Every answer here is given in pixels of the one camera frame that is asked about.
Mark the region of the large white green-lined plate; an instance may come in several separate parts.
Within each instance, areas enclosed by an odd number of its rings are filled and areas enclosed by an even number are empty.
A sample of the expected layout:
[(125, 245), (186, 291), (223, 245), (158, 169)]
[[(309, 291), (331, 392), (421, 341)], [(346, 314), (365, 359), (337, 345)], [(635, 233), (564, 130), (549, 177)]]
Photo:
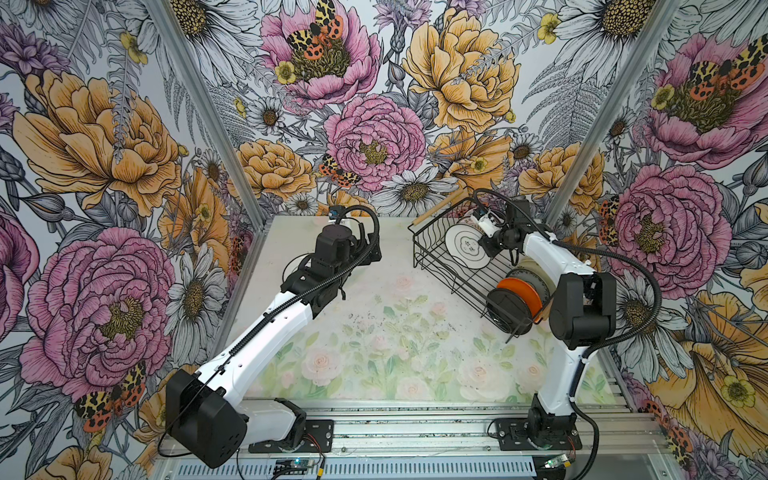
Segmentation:
[(481, 233), (475, 228), (456, 224), (445, 232), (444, 243), (449, 256), (458, 265), (478, 270), (485, 268), (491, 261), (479, 243), (481, 238)]

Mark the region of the black plate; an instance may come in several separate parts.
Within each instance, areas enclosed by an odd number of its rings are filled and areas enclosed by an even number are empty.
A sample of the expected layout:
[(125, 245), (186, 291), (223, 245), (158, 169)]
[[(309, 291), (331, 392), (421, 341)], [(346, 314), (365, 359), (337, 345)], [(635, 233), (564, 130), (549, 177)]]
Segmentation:
[(486, 296), (490, 321), (504, 334), (521, 336), (533, 326), (533, 316), (523, 299), (510, 290), (496, 288)]

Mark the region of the beige green rimmed plate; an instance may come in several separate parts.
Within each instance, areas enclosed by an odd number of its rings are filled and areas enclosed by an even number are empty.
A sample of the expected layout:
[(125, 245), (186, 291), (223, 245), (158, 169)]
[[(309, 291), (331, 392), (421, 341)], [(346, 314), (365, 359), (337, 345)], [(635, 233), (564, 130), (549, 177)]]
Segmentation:
[(556, 289), (552, 278), (537, 262), (529, 257), (524, 257), (518, 264), (518, 267), (527, 271), (524, 277), (531, 279), (531, 283), (541, 295), (542, 301), (546, 303)]

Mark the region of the orange plate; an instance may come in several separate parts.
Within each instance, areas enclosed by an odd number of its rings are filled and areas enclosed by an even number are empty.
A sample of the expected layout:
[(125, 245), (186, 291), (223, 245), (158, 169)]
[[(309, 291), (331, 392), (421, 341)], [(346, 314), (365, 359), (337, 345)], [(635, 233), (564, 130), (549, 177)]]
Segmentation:
[(527, 306), (533, 318), (536, 317), (544, 306), (541, 295), (530, 282), (515, 277), (508, 277), (501, 280), (497, 287), (517, 295)]

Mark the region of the right green circuit board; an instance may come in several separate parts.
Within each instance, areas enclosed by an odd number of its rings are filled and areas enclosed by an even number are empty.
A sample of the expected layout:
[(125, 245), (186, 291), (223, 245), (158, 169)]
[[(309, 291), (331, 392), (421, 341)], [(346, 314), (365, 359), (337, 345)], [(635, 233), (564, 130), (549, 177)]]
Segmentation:
[(559, 469), (567, 468), (571, 465), (569, 456), (567, 454), (560, 454), (555, 457), (547, 459), (542, 467), (544, 469)]

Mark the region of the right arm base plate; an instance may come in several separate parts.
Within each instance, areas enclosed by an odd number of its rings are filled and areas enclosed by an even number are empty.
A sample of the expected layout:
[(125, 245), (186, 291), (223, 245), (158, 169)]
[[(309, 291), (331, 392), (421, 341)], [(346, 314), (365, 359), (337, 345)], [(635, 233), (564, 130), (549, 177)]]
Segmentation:
[(490, 434), (502, 451), (578, 451), (583, 445), (575, 422), (575, 414), (497, 418), (490, 424)]

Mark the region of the aluminium mounting rail frame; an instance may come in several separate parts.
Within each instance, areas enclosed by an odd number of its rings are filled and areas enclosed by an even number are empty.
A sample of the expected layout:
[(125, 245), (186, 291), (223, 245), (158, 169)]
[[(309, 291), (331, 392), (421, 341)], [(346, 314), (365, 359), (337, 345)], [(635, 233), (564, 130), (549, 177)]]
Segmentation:
[[(268, 399), (246, 398), (242, 407), (256, 408)], [(581, 450), (502, 451), (490, 434), (494, 419), (527, 418), (521, 404), (449, 404), (427, 401), (319, 400), (291, 401), (310, 419), (335, 422), (328, 456), (536, 455), (591, 452), (608, 455), (664, 454), (667, 442), (649, 414), (623, 405), (587, 405), (588, 420), (577, 417)]]

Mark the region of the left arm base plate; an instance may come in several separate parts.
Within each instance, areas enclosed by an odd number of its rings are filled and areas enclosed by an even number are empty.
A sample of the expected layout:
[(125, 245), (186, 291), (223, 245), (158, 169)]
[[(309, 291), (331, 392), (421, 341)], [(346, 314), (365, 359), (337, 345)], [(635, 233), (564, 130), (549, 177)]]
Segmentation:
[(333, 446), (335, 422), (330, 419), (310, 419), (293, 428), (279, 441), (252, 443), (252, 454), (330, 453)]

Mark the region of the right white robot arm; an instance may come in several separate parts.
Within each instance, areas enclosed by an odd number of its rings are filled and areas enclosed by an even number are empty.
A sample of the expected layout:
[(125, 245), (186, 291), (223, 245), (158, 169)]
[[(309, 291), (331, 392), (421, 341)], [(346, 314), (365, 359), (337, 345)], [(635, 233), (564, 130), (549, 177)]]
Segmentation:
[(533, 260), (555, 283), (545, 301), (535, 287), (516, 278), (512, 286), (498, 285), (486, 296), (491, 318), (507, 324), (512, 333), (523, 333), (545, 320), (560, 341), (542, 388), (533, 396), (525, 420), (525, 435), (537, 445), (546, 436), (575, 431), (576, 394), (591, 354), (588, 349), (608, 339), (616, 327), (616, 282), (596, 271), (557, 243), (543, 230), (521, 201), (507, 200), (505, 219), (482, 203), (472, 220), (482, 230), (479, 245), (491, 257), (503, 250)]

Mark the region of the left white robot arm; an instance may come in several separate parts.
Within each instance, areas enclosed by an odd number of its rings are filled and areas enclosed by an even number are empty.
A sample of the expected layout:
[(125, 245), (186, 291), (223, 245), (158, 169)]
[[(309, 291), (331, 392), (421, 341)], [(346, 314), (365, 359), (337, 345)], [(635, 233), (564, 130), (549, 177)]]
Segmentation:
[(178, 370), (165, 386), (164, 438), (216, 469), (242, 446), (266, 443), (294, 450), (308, 437), (307, 414), (289, 400), (241, 403), (288, 341), (336, 298), (353, 270), (381, 260), (381, 225), (369, 207), (334, 207), (312, 252), (287, 274), (279, 292), (224, 351), (193, 373)]

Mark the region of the green circuit board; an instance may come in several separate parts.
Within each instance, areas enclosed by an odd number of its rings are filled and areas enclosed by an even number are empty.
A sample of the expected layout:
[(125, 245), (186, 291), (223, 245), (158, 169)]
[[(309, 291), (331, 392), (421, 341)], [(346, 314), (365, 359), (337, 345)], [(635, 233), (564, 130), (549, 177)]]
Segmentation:
[(569, 456), (567, 454), (560, 454), (555, 457), (547, 459), (542, 467), (544, 469), (559, 469), (567, 468), (571, 465)]
[(319, 465), (318, 461), (310, 461), (303, 458), (278, 460), (273, 468), (274, 477), (282, 475), (305, 475)]

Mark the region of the left green circuit board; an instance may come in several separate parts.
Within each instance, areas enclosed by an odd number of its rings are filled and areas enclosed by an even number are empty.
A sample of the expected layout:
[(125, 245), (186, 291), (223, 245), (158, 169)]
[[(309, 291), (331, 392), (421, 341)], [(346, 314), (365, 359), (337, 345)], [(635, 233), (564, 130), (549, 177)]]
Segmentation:
[(310, 461), (303, 458), (278, 460), (273, 468), (274, 477), (282, 475), (305, 475), (319, 465), (318, 461)]

